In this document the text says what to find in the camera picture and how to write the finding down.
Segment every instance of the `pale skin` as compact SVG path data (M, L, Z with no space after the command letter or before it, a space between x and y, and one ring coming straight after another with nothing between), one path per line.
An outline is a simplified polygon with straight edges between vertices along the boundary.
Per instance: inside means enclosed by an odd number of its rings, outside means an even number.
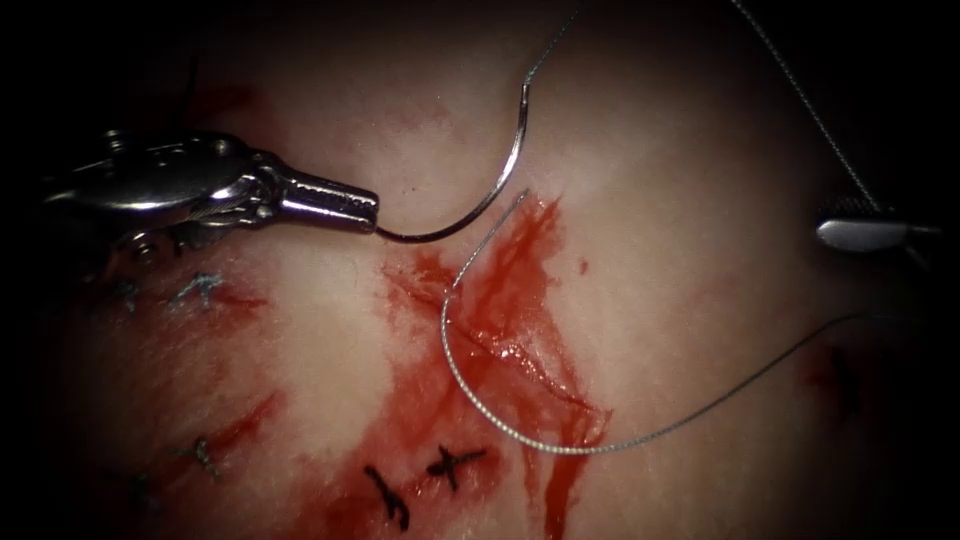
M131 108L145 96L177 95L185 58L199 49L198 94L243 87L255 95L198 119L199 127L375 191L383 226L423 232L452 222L489 189L513 138L526 70L573 7L241 13L184 36L128 95ZM905 276L814 242L816 206L849 180L765 51L745 36L719 8L601 4L585 12L533 81L527 143L503 198L443 241L447 262L459 265L522 189L560 198L565 242L545 269L564 286L550 290L546 305L583 392L615 411L603 442L678 420L827 319L911 305ZM378 304L388 287L382 265L405 248L294 226L231 241L269 252L279 269L270 301L289 324L276 377L293 388L285 422L297 436L278 443L278 453L335 459L362 437L389 391L385 351L406 346ZM865 359L859 377L874 386L863 391L885 404L885 364L863 366L897 342L890 327L838 329L683 429L591 458L573 488L564 537L883 527L883 512L896 505L886 482L898 420L888 406L840 419L835 390L803 381L824 348L837 345ZM341 360L317 365L318 352ZM197 424L189 415L170 422L165 429L178 433ZM503 459L521 459L505 437L490 444ZM277 500L293 479L269 456L258 463L196 531L272 530L249 498ZM542 537L524 506L519 466L507 475L442 537Z

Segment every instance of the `wound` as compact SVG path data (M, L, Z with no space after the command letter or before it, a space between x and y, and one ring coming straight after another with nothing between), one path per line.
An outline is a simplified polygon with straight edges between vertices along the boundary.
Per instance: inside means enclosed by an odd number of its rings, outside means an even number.
M863 382L849 351L833 345L811 346L798 362L802 386L843 425L863 410Z

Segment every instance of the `black suture stitch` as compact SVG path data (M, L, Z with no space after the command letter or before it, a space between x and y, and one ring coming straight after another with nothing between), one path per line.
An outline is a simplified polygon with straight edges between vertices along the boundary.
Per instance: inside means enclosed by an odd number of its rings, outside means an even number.
M220 479L220 471L213 465L213 458L210 457L210 452L207 450L209 443L207 442L206 437L198 437L197 441L193 443L193 448L186 450L177 450L177 455L180 456L192 456L196 458L197 462L200 463L200 466L204 468L214 480Z
M384 482L383 477L380 476L380 473L373 465L364 467L363 472L373 479L373 483L377 485L377 489L383 497L383 502L387 505L387 518L392 520L397 510L399 510L400 530L406 531L410 527L410 510L407 508L406 503L403 502L403 499L401 499L399 495L390 490L387 483Z
M449 450L443 447L443 445L438 445L440 450L440 461L431 463L427 466L427 473L431 476L446 476L447 480L450 482L450 489L456 491L459 487L457 484L457 477L454 474L454 468L461 463L466 463L468 461L473 461L487 455L487 451L484 449L474 450L473 452L467 452L466 454L461 454L459 456L454 456L450 453Z

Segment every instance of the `blood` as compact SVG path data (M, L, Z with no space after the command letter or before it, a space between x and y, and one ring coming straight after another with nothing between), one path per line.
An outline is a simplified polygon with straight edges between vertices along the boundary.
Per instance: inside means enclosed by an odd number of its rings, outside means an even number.
M522 205L478 262L453 307L451 346L464 378L496 414L523 433L563 445L591 445L611 411L591 403L545 299L560 283L544 262L563 246L558 201ZM382 266L384 317L397 346L389 354L392 390L362 440L334 465L304 458L294 494L299 516L281 538L440 537L496 501L508 473L523 474L531 526L563 538L585 457L540 455L506 438L483 418L453 380L441 349L440 306L461 261L435 247L396 250ZM454 493L427 467L437 444L451 452L484 448L461 463ZM389 520L381 493L363 470L376 467L410 509L409 531ZM546 477L542 485L540 478Z

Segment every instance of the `dark background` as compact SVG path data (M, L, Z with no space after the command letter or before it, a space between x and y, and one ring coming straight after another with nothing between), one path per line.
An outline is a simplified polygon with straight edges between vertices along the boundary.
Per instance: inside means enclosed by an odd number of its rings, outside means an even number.
M48 240L38 242L29 230L18 226L20 190L28 189L40 171L55 168L84 141L113 126L108 91L129 78L144 56L162 50L183 30L215 21L224 10L249 3L88 2L55 8L32 5L21 8L24 12L16 16L7 14L8 40L12 41L7 47L5 77L12 105L8 115L12 148L8 148L15 166L8 184L14 186L14 212L8 218L12 225L8 237L14 241L8 244L6 260L14 290L8 306L15 320L24 307L35 303L37 291L47 287L32 262L58 250L57 245ZM946 87L956 61L947 57L956 47L955 31L944 28L949 22L946 10L917 2L909 7L822 0L754 0L746 5L780 48L865 180L886 200L947 225L956 177L952 167L944 166L956 138L950 117L952 92ZM744 32L751 32L746 23ZM941 269L939 275L955 274ZM949 282L944 278L921 283L935 293L931 295L934 313L950 312L952 306L946 300ZM957 356L952 346L946 348L948 332L953 331L948 328L949 321L943 318L937 323L929 351L918 356L934 361L905 366L905 372L919 368L929 380L939 382L929 382L926 387L918 382L907 390L915 392L922 404L916 410L928 414L918 415L915 432L903 434L904 444L920 445L929 449L929 454L910 452L917 461L904 464L903 515L893 519L899 526L889 531L892 536L943 534L949 530L946 524L953 521L953 509L948 505L956 497L950 494L948 478L956 474L941 465L952 464L955 455L948 442L952 437L944 434L944 428L956 425L947 388L952 379L944 373ZM17 347L16 339L13 342L15 390L10 397L18 400L11 409L16 411L30 402L30 388L16 384L18 367L34 359L29 350ZM14 513L43 520L53 511L44 501L56 482L51 484L49 478L48 482L39 481L44 478L43 463L32 461L31 428L28 422L16 421L17 416L14 414L9 429L27 444L15 443L14 459L9 462L15 468L10 486L17 499ZM61 525L70 530L68 523Z

